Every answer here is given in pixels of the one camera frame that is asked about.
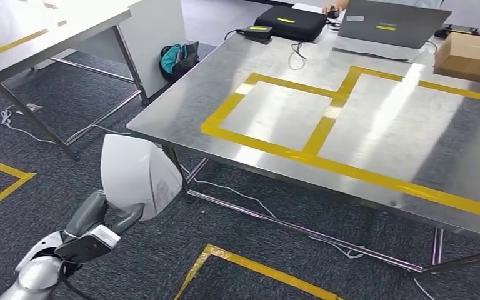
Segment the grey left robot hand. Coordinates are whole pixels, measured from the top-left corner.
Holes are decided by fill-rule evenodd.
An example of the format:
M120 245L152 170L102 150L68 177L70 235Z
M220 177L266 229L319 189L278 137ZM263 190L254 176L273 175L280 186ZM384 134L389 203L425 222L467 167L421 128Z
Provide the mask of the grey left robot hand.
M103 225L105 215L110 207L116 211L119 210L114 205L108 203L104 191L94 191L81 204L80 208L67 223L62 235L63 241L68 243L80 238L96 226ZM137 203L130 205L127 211L121 211L121 218L111 226L110 230L119 236L125 233L143 217L144 207L144 203Z

